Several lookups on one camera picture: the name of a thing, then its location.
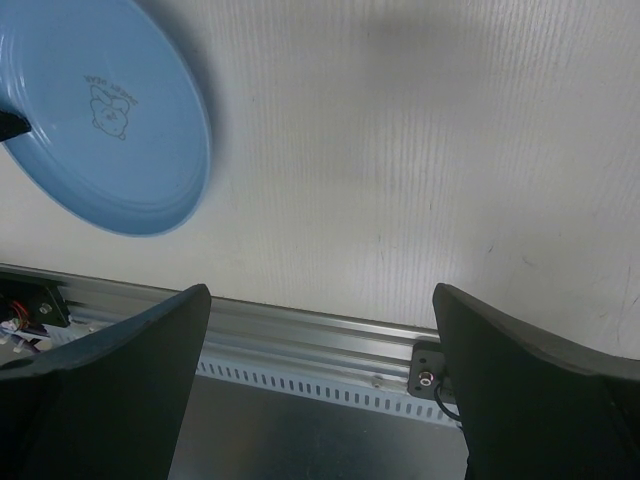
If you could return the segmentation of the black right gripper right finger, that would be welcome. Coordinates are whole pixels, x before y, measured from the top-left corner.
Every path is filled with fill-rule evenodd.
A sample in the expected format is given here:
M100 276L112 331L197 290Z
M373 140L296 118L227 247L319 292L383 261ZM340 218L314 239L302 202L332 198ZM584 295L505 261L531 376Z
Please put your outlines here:
M639 363L560 337L440 283L441 348L469 479L636 479Z

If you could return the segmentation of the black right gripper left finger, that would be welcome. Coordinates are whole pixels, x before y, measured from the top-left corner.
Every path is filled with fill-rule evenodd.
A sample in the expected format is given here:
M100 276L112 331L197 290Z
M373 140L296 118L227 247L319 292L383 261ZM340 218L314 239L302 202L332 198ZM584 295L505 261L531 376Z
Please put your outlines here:
M2 365L2 478L167 478L209 315L197 284Z

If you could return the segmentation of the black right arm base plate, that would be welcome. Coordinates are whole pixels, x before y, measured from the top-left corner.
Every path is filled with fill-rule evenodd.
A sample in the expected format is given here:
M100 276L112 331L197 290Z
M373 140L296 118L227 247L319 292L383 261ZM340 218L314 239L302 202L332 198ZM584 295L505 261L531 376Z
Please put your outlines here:
M462 429L453 386L438 342L418 340L412 347L407 392L435 404L428 417Z

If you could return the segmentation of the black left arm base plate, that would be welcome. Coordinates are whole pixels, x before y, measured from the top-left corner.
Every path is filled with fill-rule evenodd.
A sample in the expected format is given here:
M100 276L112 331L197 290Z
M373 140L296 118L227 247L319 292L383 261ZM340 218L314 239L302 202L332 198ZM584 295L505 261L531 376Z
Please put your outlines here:
M39 330L45 325L66 328L70 312L62 283L41 277L1 273L1 323L14 330Z

